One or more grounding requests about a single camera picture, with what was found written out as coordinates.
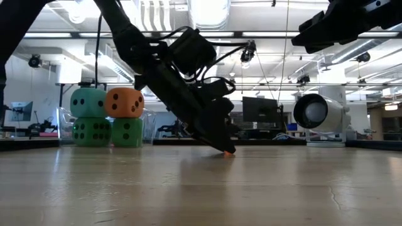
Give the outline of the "large green foam die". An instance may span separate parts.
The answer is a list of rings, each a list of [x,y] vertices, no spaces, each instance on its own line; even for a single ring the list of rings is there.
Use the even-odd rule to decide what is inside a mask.
[[[111,132],[106,118],[81,117],[73,123],[72,139],[77,146],[104,147],[110,143]]]
[[[143,143],[143,121],[140,118],[115,118],[111,140],[116,147],[138,148]]]

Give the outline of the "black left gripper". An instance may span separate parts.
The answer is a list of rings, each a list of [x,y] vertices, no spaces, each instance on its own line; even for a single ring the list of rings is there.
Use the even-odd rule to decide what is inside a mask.
[[[185,125],[194,139],[219,151],[235,153],[225,119],[234,108],[229,99],[215,99],[209,103],[207,92],[194,84],[187,84],[178,71],[165,64],[145,68],[134,77],[134,88],[148,87],[167,109]]]

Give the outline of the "slim silver ventilation duct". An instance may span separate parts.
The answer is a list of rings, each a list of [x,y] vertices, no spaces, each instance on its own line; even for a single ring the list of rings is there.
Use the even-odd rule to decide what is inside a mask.
[[[354,43],[353,45],[345,48],[344,50],[336,53],[331,58],[331,64],[343,63],[347,60],[358,57],[359,55],[367,52],[368,50],[371,50],[379,45],[382,45],[383,43],[385,43],[387,41],[388,41],[388,39],[371,39],[368,41],[363,41],[363,40],[358,41],[358,42]]]

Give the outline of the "black monitor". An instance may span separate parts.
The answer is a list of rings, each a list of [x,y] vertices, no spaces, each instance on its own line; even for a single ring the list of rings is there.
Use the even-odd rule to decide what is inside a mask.
[[[242,116],[245,122],[280,123],[282,118],[278,110],[278,103],[274,99],[242,98]]]

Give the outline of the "large teal foam die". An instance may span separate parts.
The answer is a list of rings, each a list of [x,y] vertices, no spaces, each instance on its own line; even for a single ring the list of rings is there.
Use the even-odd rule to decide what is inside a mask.
[[[74,117],[107,116],[104,107],[106,91],[84,87],[75,90],[70,99],[70,111]]]

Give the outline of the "large orange foam die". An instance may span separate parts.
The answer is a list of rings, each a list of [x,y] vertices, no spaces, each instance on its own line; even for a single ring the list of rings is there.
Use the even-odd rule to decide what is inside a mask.
[[[105,110],[114,118],[139,118],[144,110],[144,97],[138,90],[117,87],[106,93]]]

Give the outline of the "clear plastic bin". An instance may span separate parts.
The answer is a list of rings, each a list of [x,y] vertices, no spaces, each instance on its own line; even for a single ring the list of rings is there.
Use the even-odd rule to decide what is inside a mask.
[[[74,117],[72,113],[62,107],[57,109],[57,119],[58,119],[58,138],[61,140],[62,144],[74,144],[72,139],[72,128],[75,120],[81,117]],[[105,117],[111,123],[114,122],[113,117]],[[154,139],[154,131],[156,124],[156,114],[148,109],[145,109],[139,117],[143,121],[143,143],[144,144],[153,144]],[[108,146],[114,146],[112,140]]]

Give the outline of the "overhead frame beam with lights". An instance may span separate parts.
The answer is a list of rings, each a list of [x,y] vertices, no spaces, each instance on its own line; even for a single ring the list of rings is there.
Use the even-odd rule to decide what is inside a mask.
[[[299,34],[296,31],[201,31],[206,38],[221,39],[292,39]],[[24,35],[26,39],[91,39],[97,38],[93,32],[29,32]],[[358,36],[359,39],[402,39],[400,31],[370,31]]]

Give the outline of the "large silver ventilation duct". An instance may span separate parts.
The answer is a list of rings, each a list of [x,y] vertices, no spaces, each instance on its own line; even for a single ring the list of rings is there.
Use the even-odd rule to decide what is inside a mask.
[[[222,30],[229,20],[231,0],[187,0],[188,16],[200,30]]]

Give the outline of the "grey-screen monitor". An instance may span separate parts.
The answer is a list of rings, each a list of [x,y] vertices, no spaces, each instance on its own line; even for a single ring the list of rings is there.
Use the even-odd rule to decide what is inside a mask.
[[[11,121],[29,122],[31,120],[33,101],[31,102],[12,102],[11,103]]]

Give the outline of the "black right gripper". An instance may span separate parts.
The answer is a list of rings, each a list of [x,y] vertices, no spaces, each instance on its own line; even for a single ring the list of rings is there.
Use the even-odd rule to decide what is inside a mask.
[[[299,34],[291,39],[307,53],[348,43],[381,26],[391,26],[387,18],[393,12],[393,0],[329,0],[326,11],[320,11],[298,27]]]

